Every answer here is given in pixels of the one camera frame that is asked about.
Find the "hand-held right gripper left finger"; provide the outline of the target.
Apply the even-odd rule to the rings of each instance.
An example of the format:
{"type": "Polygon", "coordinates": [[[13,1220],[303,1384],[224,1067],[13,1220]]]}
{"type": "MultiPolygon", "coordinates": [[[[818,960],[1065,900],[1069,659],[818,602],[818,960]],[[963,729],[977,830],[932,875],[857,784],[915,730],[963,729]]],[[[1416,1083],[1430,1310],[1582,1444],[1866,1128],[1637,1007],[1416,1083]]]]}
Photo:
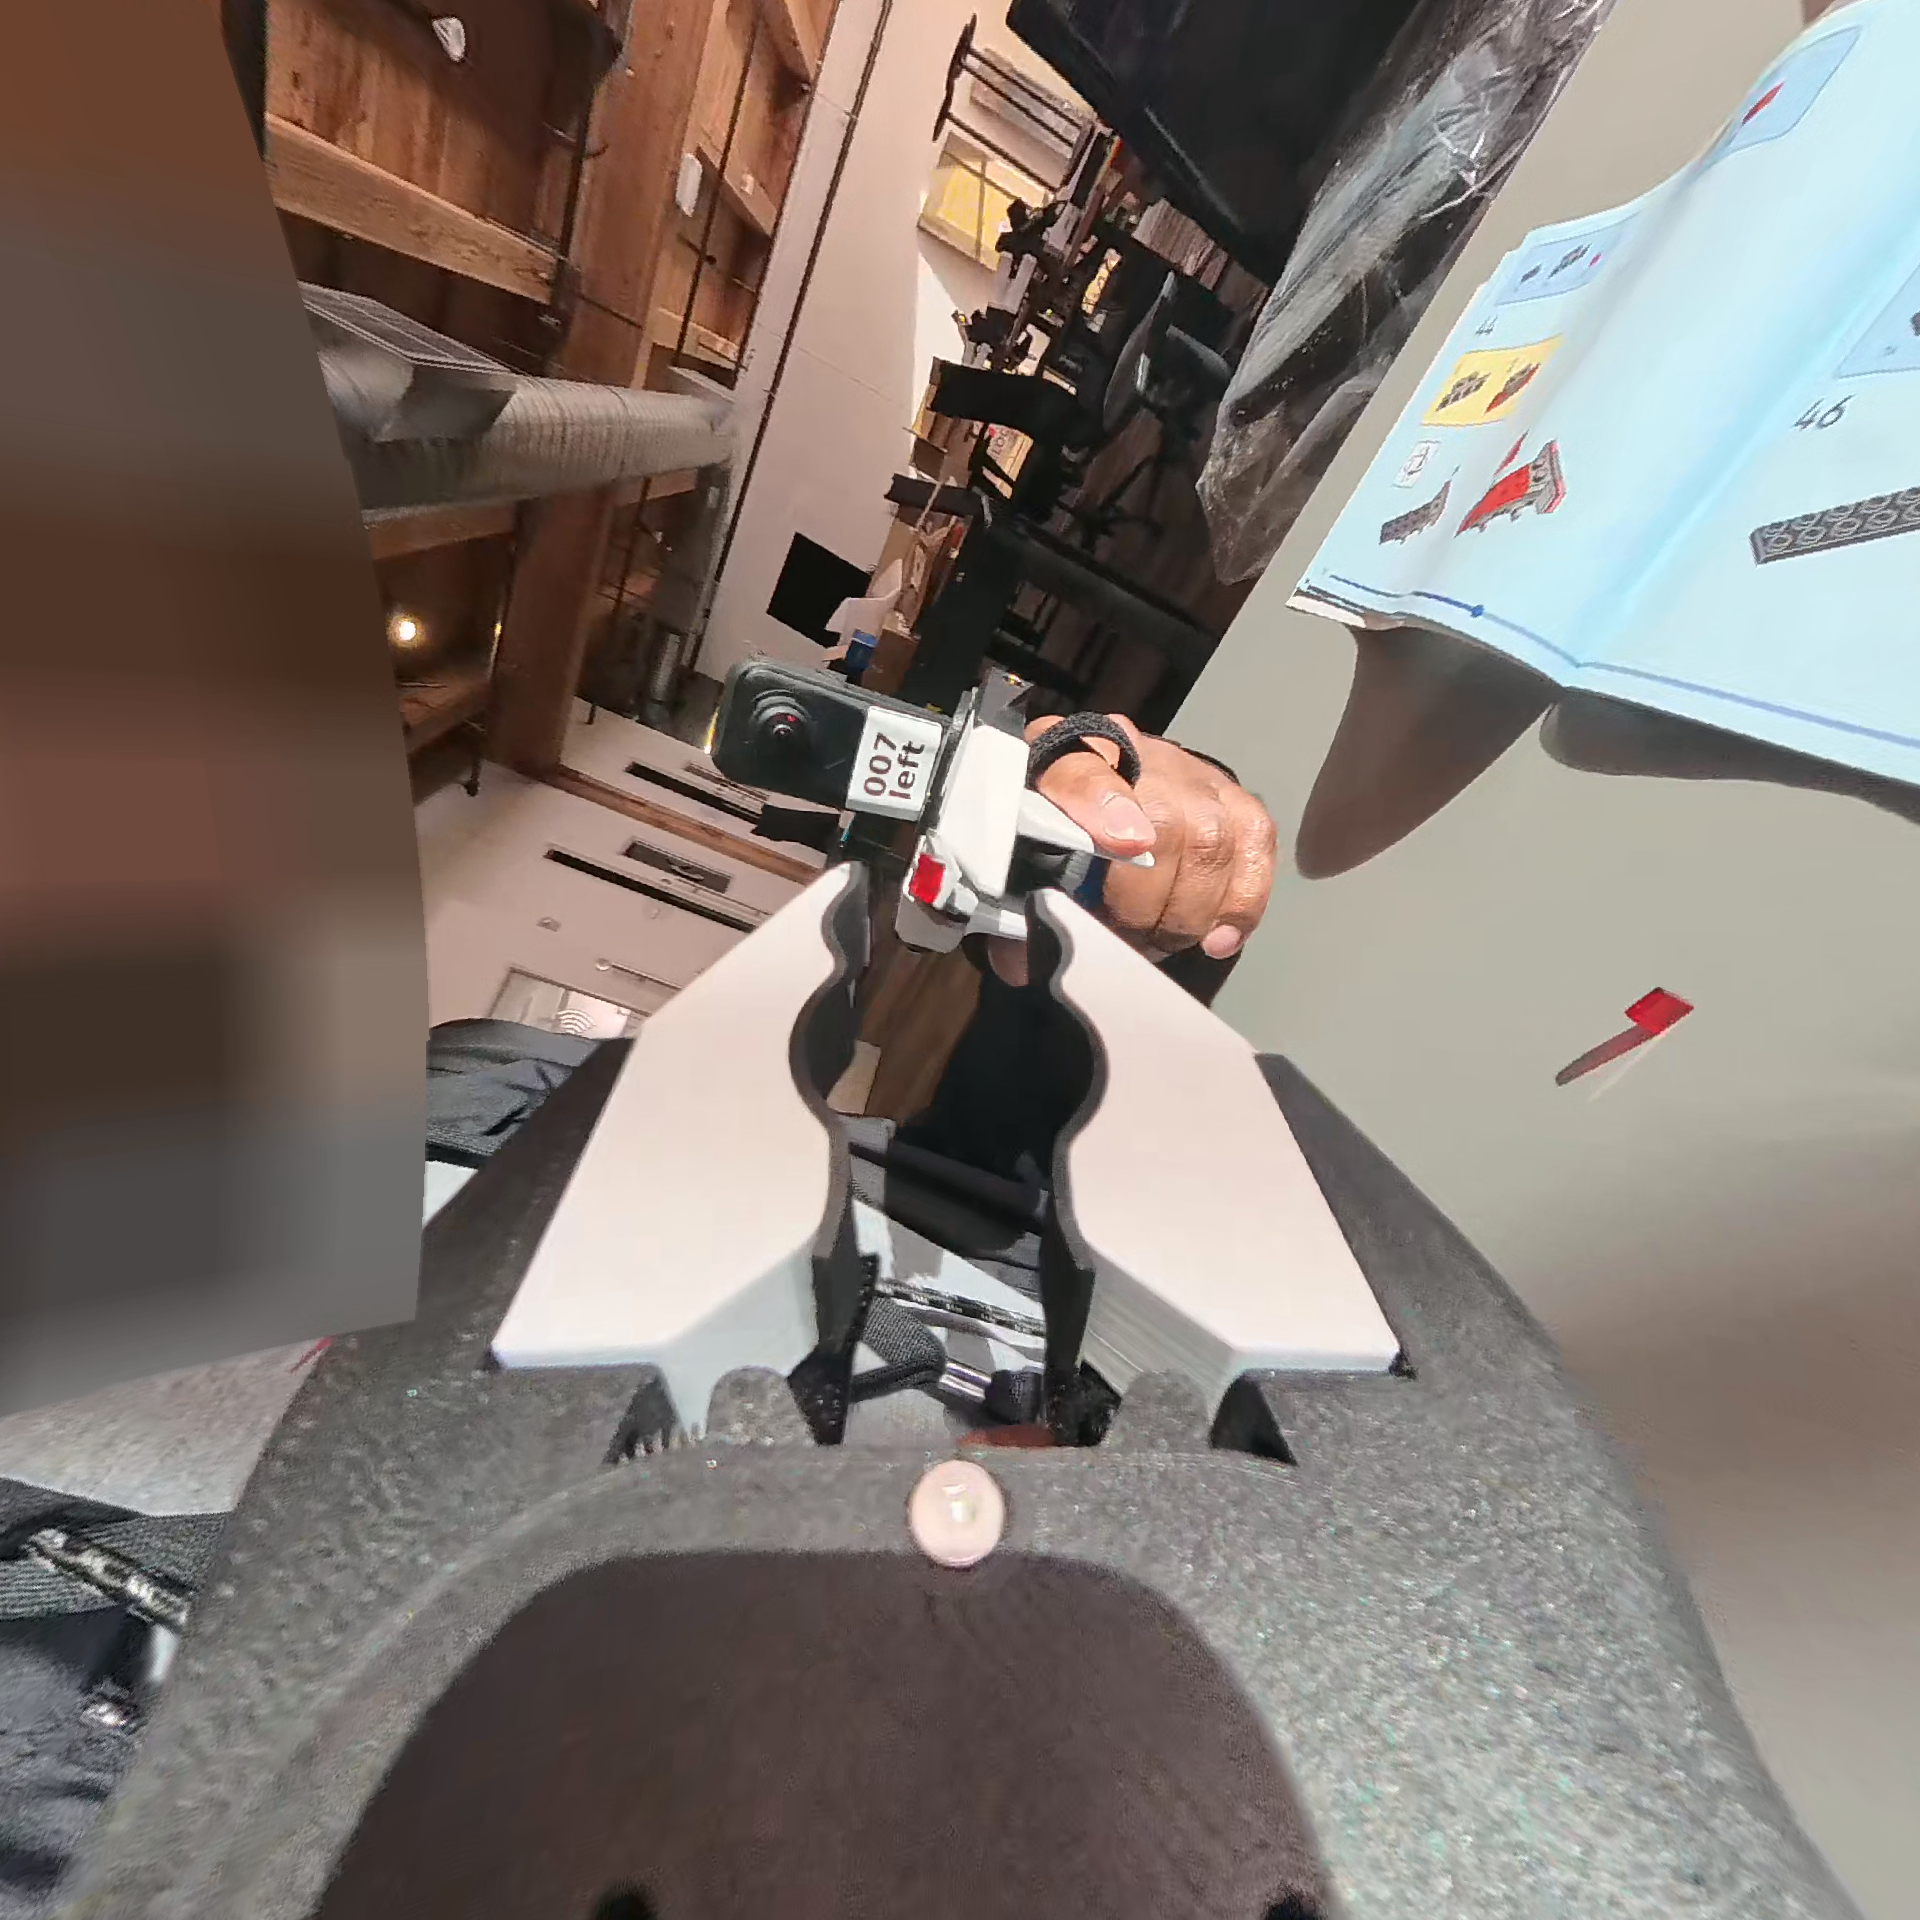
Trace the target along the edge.
{"type": "Polygon", "coordinates": [[[836,865],[643,1021],[493,1332],[503,1369],[649,1366],[686,1423],[763,1369],[845,1426],[875,1276],[831,1091],[869,933],[869,873],[836,865]]]}

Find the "light blue instruction booklet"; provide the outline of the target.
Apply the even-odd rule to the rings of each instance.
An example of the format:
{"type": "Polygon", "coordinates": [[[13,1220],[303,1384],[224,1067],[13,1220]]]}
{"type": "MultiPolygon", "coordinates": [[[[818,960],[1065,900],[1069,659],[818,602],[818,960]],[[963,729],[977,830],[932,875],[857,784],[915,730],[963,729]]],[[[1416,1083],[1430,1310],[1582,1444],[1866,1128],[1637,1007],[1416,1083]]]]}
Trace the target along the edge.
{"type": "Polygon", "coordinates": [[[1291,603],[1916,788],[1916,4],[1832,10],[1686,169],[1529,231],[1291,603]]]}

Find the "grey desk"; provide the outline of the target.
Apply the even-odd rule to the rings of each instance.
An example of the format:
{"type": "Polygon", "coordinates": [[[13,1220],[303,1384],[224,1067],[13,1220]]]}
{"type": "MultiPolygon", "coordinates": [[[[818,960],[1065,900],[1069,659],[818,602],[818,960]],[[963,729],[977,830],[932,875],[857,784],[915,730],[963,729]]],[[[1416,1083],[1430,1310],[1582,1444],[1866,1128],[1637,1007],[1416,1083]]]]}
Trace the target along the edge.
{"type": "Polygon", "coordinates": [[[1499,261],[1840,6],[1614,4],[1183,719],[1283,830],[1228,1017],[1548,1322],[1790,1809],[1916,1918],[1916,788],[1291,603],[1499,261]],[[1555,1087],[1648,990],[1691,1017],[1555,1087]]]}

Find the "grey bracket brick plate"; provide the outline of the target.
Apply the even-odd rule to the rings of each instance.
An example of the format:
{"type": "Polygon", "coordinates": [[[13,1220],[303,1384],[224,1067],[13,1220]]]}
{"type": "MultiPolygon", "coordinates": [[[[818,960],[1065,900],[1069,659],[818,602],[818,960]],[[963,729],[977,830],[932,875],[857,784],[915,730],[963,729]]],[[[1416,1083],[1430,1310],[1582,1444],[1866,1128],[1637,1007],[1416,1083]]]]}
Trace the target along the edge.
{"type": "Polygon", "coordinates": [[[953,853],[935,832],[923,832],[915,843],[912,859],[906,863],[906,877],[903,877],[898,911],[896,911],[896,933],[898,933],[903,948],[908,948],[908,949],[952,954],[953,948],[963,943],[967,917],[977,900],[979,899],[967,884],[967,875],[958,865],[953,853]],[[946,865],[946,899],[935,907],[926,907],[908,895],[908,877],[915,873],[919,853],[935,853],[946,865]]]}

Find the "person's left forearm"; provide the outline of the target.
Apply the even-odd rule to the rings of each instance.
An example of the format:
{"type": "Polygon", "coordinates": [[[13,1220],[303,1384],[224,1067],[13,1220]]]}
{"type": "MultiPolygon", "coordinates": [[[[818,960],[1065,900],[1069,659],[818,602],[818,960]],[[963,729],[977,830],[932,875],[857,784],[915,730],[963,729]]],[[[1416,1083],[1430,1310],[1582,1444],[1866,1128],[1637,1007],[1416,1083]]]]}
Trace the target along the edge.
{"type": "Polygon", "coordinates": [[[1046,986],[995,976],[987,936],[961,954],[979,976],[977,1011],[903,1140],[1026,1190],[1047,1190],[1060,1128],[1091,1091],[1091,1042],[1046,986]]]}

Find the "black monitor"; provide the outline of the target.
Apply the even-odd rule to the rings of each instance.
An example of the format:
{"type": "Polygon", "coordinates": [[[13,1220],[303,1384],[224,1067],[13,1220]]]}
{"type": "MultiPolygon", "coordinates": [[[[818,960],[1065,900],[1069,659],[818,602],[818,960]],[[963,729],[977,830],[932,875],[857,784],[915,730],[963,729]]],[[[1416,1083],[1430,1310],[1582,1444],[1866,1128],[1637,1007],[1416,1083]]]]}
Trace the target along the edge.
{"type": "Polygon", "coordinates": [[[771,589],[769,616],[831,650],[839,633],[836,610],[869,594],[872,565],[845,563],[839,552],[795,536],[771,589]]]}

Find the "black office chair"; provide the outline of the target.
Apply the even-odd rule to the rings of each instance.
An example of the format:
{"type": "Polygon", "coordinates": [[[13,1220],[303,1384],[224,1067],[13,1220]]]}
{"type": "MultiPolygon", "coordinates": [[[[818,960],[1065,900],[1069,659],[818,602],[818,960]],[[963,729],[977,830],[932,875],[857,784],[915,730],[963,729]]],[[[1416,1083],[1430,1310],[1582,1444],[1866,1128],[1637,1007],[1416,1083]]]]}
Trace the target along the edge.
{"type": "Polygon", "coordinates": [[[1226,341],[1230,309],[1196,278],[1168,270],[1142,319],[1128,334],[1100,397],[1105,439],[1139,410],[1200,419],[1214,409],[1236,375],[1226,341]]]}

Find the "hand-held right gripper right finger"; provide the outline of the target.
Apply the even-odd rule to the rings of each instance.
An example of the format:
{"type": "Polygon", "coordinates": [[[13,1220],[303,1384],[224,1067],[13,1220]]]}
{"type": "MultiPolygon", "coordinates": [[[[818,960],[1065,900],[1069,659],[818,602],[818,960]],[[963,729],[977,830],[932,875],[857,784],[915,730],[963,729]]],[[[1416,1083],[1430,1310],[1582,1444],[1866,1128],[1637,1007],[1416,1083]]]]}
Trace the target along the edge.
{"type": "Polygon", "coordinates": [[[1091,1053],[1042,1236],[1047,1418],[1079,1422],[1083,1370],[1180,1379],[1209,1418],[1258,1370],[1392,1374],[1401,1336],[1258,1053],[1060,890],[1033,899],[1033,969],[1091,1053]]]}

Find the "red brick plate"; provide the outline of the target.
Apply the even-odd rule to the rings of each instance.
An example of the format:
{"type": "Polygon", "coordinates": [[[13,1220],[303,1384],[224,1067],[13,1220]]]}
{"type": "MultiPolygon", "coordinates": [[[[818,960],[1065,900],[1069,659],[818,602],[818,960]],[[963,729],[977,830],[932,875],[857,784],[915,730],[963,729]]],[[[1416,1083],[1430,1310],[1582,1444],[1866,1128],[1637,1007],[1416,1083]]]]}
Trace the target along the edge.
{"type": "Polygon", "coordinates": [[[1679,1021],[1691,1017],[1691,998],[1671,990],[1648,990],[1637,1003],[1627,1007],[1619,1032],[1606,1036],[1594,1048],[1572,1058],[1569,1067],[1555,1074],[1555,1087],[1572,1087],[1584,1078],[1602,1074],[1606,1067],[1624,1065],[1641,1048],[1659,1042],[1679,1021]]]}

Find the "person's left hand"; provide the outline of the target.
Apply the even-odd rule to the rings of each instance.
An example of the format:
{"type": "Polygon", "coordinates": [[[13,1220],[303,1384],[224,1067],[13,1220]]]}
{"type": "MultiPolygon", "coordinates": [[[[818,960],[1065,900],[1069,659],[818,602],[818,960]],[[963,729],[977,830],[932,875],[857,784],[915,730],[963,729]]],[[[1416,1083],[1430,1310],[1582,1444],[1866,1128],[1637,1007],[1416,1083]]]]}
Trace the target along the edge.
{"type": "Polygon", "coordinates": [[[1073,820],[1106,873],[1079,900],[1156,964],[1228,967],[1258,931],[1280,863],[1265,802],[1211,759],[1130,730],[1139,778],[1112,738],[1069,746],[1040,795],[1073,820]]]}

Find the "black badge reel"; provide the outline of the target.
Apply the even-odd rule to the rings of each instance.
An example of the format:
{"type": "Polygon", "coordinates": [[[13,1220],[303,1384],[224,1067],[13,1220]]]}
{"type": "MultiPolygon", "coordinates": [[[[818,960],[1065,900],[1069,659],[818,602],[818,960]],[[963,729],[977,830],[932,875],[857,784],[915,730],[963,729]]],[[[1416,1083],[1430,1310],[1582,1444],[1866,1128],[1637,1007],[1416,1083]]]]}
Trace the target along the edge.
{"type": "Polygon", "coordinates": [[[971,1423],[987,1426],[1036,1426],[1046,1423],[1046,1374],[1042,1369],[995,1369],[984,1370],[946,1357],[932,1384],[952,1410],[971,1423]]]}

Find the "silver ventilation duct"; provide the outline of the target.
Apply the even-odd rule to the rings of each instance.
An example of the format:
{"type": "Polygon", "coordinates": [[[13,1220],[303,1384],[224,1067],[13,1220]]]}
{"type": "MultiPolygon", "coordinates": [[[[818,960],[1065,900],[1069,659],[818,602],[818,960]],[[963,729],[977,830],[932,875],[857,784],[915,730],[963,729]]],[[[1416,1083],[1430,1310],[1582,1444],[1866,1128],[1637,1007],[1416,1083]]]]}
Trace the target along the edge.
{"type": "Polygon", "coordinates": [[[732,393],[519,375],[391,308],[302,281],[364,520],[728,466],[732,393]]]}

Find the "bright window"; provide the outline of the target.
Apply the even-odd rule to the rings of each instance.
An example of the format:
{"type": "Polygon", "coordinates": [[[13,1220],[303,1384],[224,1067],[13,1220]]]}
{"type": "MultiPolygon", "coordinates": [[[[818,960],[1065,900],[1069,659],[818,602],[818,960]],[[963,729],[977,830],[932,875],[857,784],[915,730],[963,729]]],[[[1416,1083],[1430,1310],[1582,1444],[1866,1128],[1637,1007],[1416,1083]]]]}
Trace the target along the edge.
{"type": "Polygon", "coordinates": [[[1010,229],[1017,207],[1033,212],[1053,200],[1055,182],[946,129],[932,164],[919,229],[979,267],[995,267],[998,236],[1010,229]]]}

